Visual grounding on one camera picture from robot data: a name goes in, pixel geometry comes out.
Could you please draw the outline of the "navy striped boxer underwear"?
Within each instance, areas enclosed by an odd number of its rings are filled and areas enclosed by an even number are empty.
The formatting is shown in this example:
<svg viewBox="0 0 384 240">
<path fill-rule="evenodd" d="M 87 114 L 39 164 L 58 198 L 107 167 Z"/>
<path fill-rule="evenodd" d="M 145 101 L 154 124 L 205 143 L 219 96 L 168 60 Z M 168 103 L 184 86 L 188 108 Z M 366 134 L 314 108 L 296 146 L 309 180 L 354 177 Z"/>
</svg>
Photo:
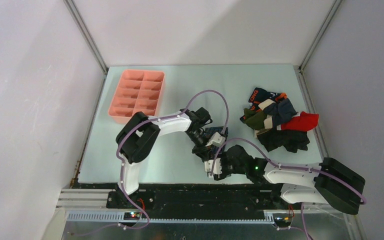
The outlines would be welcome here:
<svg viewBox="0 0 384 240">
<path fill-rule="evenodd" d="M 229 128 L 226 127 L 224 133 L 222 133 L 222 130 L 223 130 L 223 126 L 212 126 L 212 127 L 204 128 L 204 133 L 209 138 L 212 137 L 215 133 L 218 133 L 221 136 L 225 137 L 225 139 L 227 140 L 229 135 Z M 214 146 L 214 145 L 211 146 L 210 153 L 212 157 L 214 157 L 214 155 L 217 153 L 217 150 L 219 148 L 220 148 L 219 146 Z"/>
</svg>

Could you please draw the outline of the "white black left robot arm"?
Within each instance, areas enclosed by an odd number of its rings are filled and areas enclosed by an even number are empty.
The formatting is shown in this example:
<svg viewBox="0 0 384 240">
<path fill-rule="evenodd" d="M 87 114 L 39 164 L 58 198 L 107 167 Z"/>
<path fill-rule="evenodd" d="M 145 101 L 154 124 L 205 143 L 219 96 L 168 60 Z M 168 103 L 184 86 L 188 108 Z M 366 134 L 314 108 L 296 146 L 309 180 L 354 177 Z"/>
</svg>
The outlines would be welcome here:
<svg viewBox="0 0 384 240">
<path fill-rule="evenodd" d="M 166 116 L 148 116 L 136 112 L 116 136 L 116 157 L 121 160 L 118 187 L 122 191 L 118 201 L 125 208 L 133 208 L 138 202 L 139 173 L 142 162 L 149 156 L 158 137 L 184 132 L 194 143 L 192 153 L 203 162 L 214 157 L 213 147 L 226 141 L 225 130 L 207 134 L 203 127 L 212 123 L 209 112 L 201 107 L 196 111 L 186 108 Z"/>
</svg>

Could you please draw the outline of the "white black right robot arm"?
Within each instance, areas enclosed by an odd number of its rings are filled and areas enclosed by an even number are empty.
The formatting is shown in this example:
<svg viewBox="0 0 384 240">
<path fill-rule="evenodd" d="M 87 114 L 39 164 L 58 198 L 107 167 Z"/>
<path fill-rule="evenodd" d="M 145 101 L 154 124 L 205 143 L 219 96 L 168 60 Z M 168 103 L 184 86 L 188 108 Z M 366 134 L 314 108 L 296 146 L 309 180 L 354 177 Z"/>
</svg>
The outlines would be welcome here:
<svg viewBox="0 0 384 240">
<path fill-rule="evenodd" d="M 244 175 L 255 185 L 272 185 L 271 204 L 284 209 L 289 204 L 330 205 L 337 211 L 357 215 L 366 180 L 338 160 L 325 157 L 321 163 L 282 165 L 253 157 L 240 145 L 204 162 L 210 178 L 220 181 Z"/>
</svg>

